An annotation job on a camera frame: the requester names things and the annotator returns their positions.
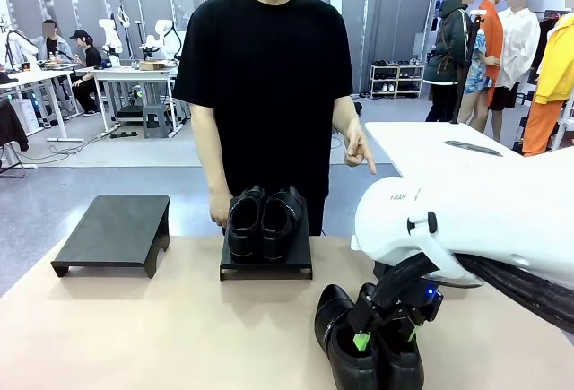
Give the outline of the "person's left forearm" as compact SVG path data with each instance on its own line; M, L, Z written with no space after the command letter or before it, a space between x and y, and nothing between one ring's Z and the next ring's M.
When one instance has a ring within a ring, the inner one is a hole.
M359 116L350 96L341 97L334 102L333 127L340 134L348 134L360 126Z

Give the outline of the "wooden shoe rack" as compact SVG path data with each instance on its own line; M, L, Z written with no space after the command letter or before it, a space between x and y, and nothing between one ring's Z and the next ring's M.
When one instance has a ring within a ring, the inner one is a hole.
M419 98L425 65L410 61L375 61L370 67L371 98Z

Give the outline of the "person in black t-shirt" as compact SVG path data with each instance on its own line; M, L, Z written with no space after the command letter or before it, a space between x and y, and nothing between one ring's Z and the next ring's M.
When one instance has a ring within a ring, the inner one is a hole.
M209 0L192 14L173 94L211 108L232 197L295 187L323 229L336 99L352 97L342 15L321 0Z

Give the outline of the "yellow hoodie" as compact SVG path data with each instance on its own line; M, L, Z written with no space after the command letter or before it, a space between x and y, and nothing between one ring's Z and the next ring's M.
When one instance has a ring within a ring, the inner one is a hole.
M574 89L574 13L563 15L547 35L535 103L566 100Z

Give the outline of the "grey plastic stool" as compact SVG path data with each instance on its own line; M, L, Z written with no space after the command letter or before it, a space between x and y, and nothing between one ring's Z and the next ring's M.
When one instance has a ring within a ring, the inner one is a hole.
M173 131L168 110L165 105L143 107L143 138L168 138Z

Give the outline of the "orange trousers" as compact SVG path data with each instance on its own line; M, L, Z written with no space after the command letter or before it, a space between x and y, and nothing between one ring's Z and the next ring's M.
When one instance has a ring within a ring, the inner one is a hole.
M544 104L532 103L524 132L523 155L525 157L546 152L564 103L564 100L549 101Z

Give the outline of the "child mannequin floral shirt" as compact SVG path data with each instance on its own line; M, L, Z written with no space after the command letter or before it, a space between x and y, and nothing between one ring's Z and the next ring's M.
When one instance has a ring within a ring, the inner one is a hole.
M468 124L481 133L488 119L492 79L487 75L487 68L490 66L499 67L500 60L496 56L487 56L486 36L483 30L478 30L457 122Z

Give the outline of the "long white desk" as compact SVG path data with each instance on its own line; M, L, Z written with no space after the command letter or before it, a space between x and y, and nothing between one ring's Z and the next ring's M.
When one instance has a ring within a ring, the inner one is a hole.
M57 86L59 79L65 78L71 84L69 70L29 70L17 74L9 74L16 82L0 84L0 98L14 101L14 108L22 114L24 132L27 136L37 134L52 127L48 119L47 106L57 120L59 133L46 139L49 143L83 143L82 138L69 136L66 132L65 121L60 108Z

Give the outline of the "black leather dress shoe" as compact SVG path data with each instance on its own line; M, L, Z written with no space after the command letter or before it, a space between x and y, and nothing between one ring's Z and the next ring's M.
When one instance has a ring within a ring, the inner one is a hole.
M268 198L261 219L262 256L265 260L276 263L285 259L302 219L303 202L295 187L283 188Z
M259 255L261 218L266 199L265 190L254 185L244 190L230 208L228 246L236 262L251 262Z
M369 339L360 350L346 316L354 303L336 284L327 285L319 298L314 320L317 343L328 358L336 390L378 390L378 350Z
M376 360L377 390L422 390L424 370L415 324L396 318L368 331L367 351Z

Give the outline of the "person's right hand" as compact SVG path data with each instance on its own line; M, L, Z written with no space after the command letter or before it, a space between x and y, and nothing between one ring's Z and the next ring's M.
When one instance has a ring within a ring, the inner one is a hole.
M230 200L228 191L211 193L209 197L210 217L212 222L221 228L226 228L229 219Z

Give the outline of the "white desk with robots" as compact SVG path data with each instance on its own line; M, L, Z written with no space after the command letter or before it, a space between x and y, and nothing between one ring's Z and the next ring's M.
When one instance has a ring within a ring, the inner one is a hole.
M174 101L172 82L178 68L169 65L162 71L140 71L138 67L120 66L97 69L88 68L96 82L100 108L108 108L109 115L103 116L105 131L110 133L121 127L122 122L143 122L143 107L165 105L173 131L168 138L177 134L186 119L187 110Z

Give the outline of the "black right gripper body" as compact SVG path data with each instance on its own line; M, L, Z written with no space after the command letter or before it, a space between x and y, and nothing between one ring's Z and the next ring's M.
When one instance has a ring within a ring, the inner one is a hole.
M436 318L443 299L435 283L388 283L378 292L378 315L382 325L392 321L422 325Z

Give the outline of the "black shoe stand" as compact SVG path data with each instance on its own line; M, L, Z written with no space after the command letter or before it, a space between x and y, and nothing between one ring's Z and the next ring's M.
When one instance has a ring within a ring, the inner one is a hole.
M151 279L170 245L167 195L98 195L64 243L52 268L141 268Z
M272 263L261 255L236 261L229 249L229 232L226 231L219 265L219 280L312 280L313 264L309 236L308 212L305 199L303 218L299 230L291 240L291 247L283 261Z
M375 262L373 267L373 274L379 282L394 281L396 279L396 268L389 264Z

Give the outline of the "black hanging garment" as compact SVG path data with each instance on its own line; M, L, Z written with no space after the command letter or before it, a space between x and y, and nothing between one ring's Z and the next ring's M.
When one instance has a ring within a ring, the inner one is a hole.
M8 99L0 100L0 147L17 143L22 152L29 150L29 140Z

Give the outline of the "seated person black cap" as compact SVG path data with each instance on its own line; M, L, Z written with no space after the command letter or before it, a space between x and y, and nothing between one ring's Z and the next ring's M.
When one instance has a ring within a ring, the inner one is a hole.
M86 68L101 66L100 52L93 46L93 39L85 30L76 30L70 39L74 39L77 45L84 50L85 62L83 66ZM92 97L92 94L96 93L96 82L92 73L77 76L72 84L72 92L83 108L85 116L92 116L100 111Z

